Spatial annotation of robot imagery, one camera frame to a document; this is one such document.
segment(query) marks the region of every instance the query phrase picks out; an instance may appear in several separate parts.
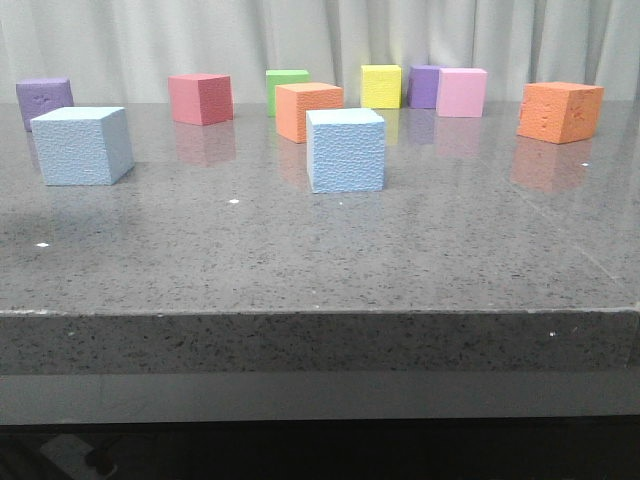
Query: granite table top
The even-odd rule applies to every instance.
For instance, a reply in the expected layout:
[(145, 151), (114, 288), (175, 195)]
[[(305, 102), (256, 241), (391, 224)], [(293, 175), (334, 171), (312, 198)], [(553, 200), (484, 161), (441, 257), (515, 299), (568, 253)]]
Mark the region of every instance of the granite table top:
[[(517, 137), (513, 102), (478, 119), (378, 110), (385, 189), (343, 194), (310, 192), (306, 146), (265, 105), (207, 127), (125, 107), (135, 168), (46, 187), (0, 105), (0, 401), (16, 405), (0, 424), (69, 421), (63, 401), (20, 413), (42, 382), (135, 385), (144, 421), (171, 421), (151, 392), (184, 382), (235, 387), (180, 421), (640, 413), (637, 104), (605, 102), (594, 138), (566, 145)], [(557, 387), (547, 403), (524, 399), (536, 382)], [(271, 398), (261, 385), (290, 395), (238, 402)], [(303, 400), (326, 385), (342, 400)], [(416, 401), (434, 385), (449, 394)], [(86, 408), (75, 421), (124, 418)]]

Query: green cube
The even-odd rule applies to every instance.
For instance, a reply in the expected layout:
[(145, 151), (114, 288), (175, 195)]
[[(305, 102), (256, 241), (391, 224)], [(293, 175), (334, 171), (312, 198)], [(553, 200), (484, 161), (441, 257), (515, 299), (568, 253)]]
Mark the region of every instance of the green cube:
[(305, 83), (310, 81), (306, 70), (267, 70), (267, 95), (269, 96), (269, 116), (276, 116), (276, 85)]

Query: dark floor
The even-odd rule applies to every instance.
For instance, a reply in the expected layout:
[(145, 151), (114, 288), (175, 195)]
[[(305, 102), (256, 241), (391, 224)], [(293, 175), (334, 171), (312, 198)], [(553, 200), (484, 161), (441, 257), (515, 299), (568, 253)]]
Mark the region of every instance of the dark floor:
[(640, 417), (615, 417), (5, 430), (0, 480), (100, 478), (62, 475), (40, 454), (70, 433), (105, 447), (113, 480), (640, 479)]

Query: curtain fold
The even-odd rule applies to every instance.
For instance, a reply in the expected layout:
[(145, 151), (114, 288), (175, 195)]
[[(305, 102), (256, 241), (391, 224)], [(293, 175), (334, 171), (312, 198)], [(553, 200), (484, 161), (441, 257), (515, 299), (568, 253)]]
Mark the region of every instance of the curtain fold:
[(266, 69), (306, 68), (360, 98), (360, 65), (475, 66), (489, 100), (532, 81), (637, 96), (637, 0), (0, 0), (0, 101), (15, 83), (68, 76), (79, 103), (166, 102), (169, 75), (232, 76), (264, 102)]

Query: purple cube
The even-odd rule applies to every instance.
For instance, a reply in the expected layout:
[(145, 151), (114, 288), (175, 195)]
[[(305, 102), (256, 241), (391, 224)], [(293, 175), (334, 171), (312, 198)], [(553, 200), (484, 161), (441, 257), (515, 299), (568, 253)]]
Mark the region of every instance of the purple cube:
[(73, 107), (68, 78), (29, 78), (16, 83), (24, 129), (31, 131), (31, 119), (61, 107)]
[(436, 108), (440, 65), (412, 65), (409, 71), (407, 104), (410, 108)]

